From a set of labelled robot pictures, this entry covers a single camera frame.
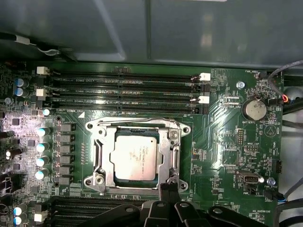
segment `metal bracket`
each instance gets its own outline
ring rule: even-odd
[[[123,126],[135,123],[136,126]],[[123,118],[103,117],[85,124],[86,130],[92,133],[92,147],[94,151],[93,175],[84,179],[84,185],[100,192],[118,190],[120,193],[137,190],[139,194],[154,195],[154,190],[161,183],[176,182],[179,192],[186,191],[188,184],[179,178],[181,138],[191,132],[191,128],[173,119],[165,118]],[[158,183],[154,188],[125,188],[116,186],[114,181],[115,165],[111,162],[111,153],[115,151],[115,134],[122,129],[154,130],[159,134],[157,156],[163,156],[163,163],[157,165]]]

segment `capacitor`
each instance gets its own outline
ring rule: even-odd
[[[13,158],[16,155],[20,155],[22,153],[22,150],[20,148],[15,148],[11,150],[6,151],[6,157]]]
[[[35,177],[37,180],[42,180],[46,176],[48,176],[49,170],[48,169],[41,169],[38,172],[35,173]]]
[[[273,177],[269,177],[266,181],[269,186],[274,186],[276,184],[276,180]]]
[[[17,87],[28,87],[29,82],[26,79],[18,78],[15,80],[15,84]]]
[[[38,167],[42,167],[42,166],[46,165],[47,163],[49,163],[49,157],[48,156],[38,157],[36,159],[36,165]]]
[[[14,218],[13,222],[14,225],[21,225],[24,221],[26,221],[27,219],[27,214],[26,213],[22,213],[21,215],[17,216]]]
[[[10,105],[10,104],[12,104],[13,101],[11,100],[11,98],[7,97],[4,99],[4,102],[6,105]]]
[[[42,137],[42,136],[47,136],[51,133],[51,130],[47,127],[45,128],[40,128],[37,130],[37,134],[38,136]]]
[[[24,88],[18,87],[15,90],[15,95],[26,98],[26,97],[28,97],[29,92]]]
[[[0,139],[6,139],[8,137],[13,136],[15,133],[14,131],[1,131],[0,132]]]
[[[43,151],[46,151],[46,150],[49,150],[50,148],[50,145],[48,142],[44,142],[44,143],[39,143],[37,146],[36,146],[36,150],[38,152],[43,152]]]
[[[242,106],[243,116],[249,121],[258,121],[266,116],[267,108],[260,99],[247,100]]]
[[[52,116],[52,115],[54,115],[54,110],[50,110],[50,109],[45,109],[45,110],[43,110],[43,115],[44,116]]]
[[[19,206],[14,208],[14,215],[19,216],[26,210],[27,210],[27,205],[25,203],[21,203]]]

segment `green circuit board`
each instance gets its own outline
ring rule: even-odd
[[[53,74],[48,75],[47,78],[53,77],[57,83],[65,86],[56,88],[56,83],[38,86],[35,81],[36,66],[45,66],[57,72],[77,72],[77,78],[81,77],[82,80],[76,81],[76,79],[65,78],[63,74]],[[92,174],[94,161],[91,133],[85,129],[85,124],[105,116],[163,117],[174,119],[191,128],[191,133],[181,139],[180,179],[188,182],[188,189],[180,193],[181,198],[199,204],[204,210],[213,205],[225,206],[271,225],[272,212],[277,203],[265,198],[263,190],[277,189],[278,186],[280,170],[277,170],[273,163],[280,159],[282,106],[268,104],[269,100],[277,99],[277,96],[268,86],[266,79],[258,78],[259,72],[261,71],[116,63],[28,62],[25,70],[11,70],[3,66],[0,68],[0,75],[6,90],[2,90],[0,103],[6,118],[2,121],[2,130],[18,132],[17,135],[15,133],[15,137],[20,139],[19,146],[25,147],[26,150],[22,159],[2,161],[2,169],[19,163],[20,170],[12,170],[12,172],[27,175],[24,188],[13,193],[17,199],[14,199],[11,208],[21,202],[47,201],[52,196],[156,200],[158,198],[156,195],[129,193],[100,195],[85,187],[83,180]],[[132,93],[127,93],[128,96],[132,95],[132,98],[124,103],[120,101],[119,105],[122,108],[115,109],[117,101],[105,96],[105,93],[98,92],[103,88],[90,87],[96,82],[93,80],[95,73],[112,73],[121,76],[132,73],[146,77],[158,75],[159,79],[143,80],[143,82],[140,79],[132,79],[132,82],[126,82],[134,86]],[[183,87],[192,88],[191,78],[201,73],[210,74],[210,80],[199,82],[200,85],[209,85],[209,89],[203,93],[204,96],[209,96],[209,103],[206,105],[192,104],[186,100],[187,97],[195,98],[201,91],[186,88],[183,93],[177,92]],[[30,86],[27,88],[28,97],[13,95],[16,86],[11,82],[16,78],[30,81]],[[188,78],[188,83],[180,82],[179,78]],[[244,82],[244,88],[237,88],[239,81]],[[275,82],[282,88],[283,76],[277,76]],[[74,88],[72,84],[82,86]],[[138,88],[136,91],[136,84],[138,87],[144,84],[145,87]],[[159,89],[164,85],[167,86],[169,93]],[[53,93],[61,95],[66,93],[64,97],[52,97],[52,101],[60,103],[53,108],[55,111],[52,116],[43,116],[42,111],[45,107],[38,107],[37,102],[31,99],[38,87],[51,89]],[[72,96],[67,94],[71,91],[73,91]],[[12,100],[11,104],[4,102],[7,97]],[[103,101],[96,102],[101,97],[105,97],[105,105]],[[243,105],[249,100],[258,100],[266,105],[265,117],[253,121],[243,114]],[[191,112],[197,106],[202,106],[203,111]],[[18,126],[12,125],[14,118],[22,118]],[[49,176],[37,181],[35,159],[41,154],[37,154],[35,148],[27,147],[27,141],[35,140],[36,144],[49,142],[51,149],[45,151],[43,155],[49,156],[51,160],[55,159],[56,127],[65,123],[75,124],[75,131],[72,132],[75,140],[69,143],[74,146],[72,183],[70,185],[55,183],[55,166],[52,162],[46,165],[50,171]],[[33,131],[42,126],[51,128],[52,133],[43,138],[34,135]],[[239,177],[239,171],[258,173],[263,176],[265,182],[254,184],[254,193],[251,193],[247,184]],[[268,185],[266,183],[268,178],[274,178],[276,184]],[[39,191],[35,193],[31,191],[32,186],[39,186]],[[34,213],[32,206],[28,210],[28,221],[33,218]]]

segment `cpu socket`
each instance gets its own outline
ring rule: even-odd
[[[179,178],[181,137],[189,126],[165,118],[103,117],[86,123],[92,133],[93,174],[84,185],[105,193],[158,195],[161,183]]]

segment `chip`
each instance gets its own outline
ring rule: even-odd
[[[34,140],[29,140],[29,141],[27,141],[27,146],[28,146],[28,147],[34,147],[34,146],[35,146],[35,143],[36,143],[36,141],[34,141]]]
[[[146,136],[118,136],[111,153],[118,179],[151,181],[156,175],[157,139]]]
[[[13,170],[20,170],[20,164],[14,164]]]
[[[19,125],[20,124],[20,120],[18,118],[14,118],[11,122],[12,125]]]
[[[31,193],[39,193],[39,186],[31,186],[30,187]]]

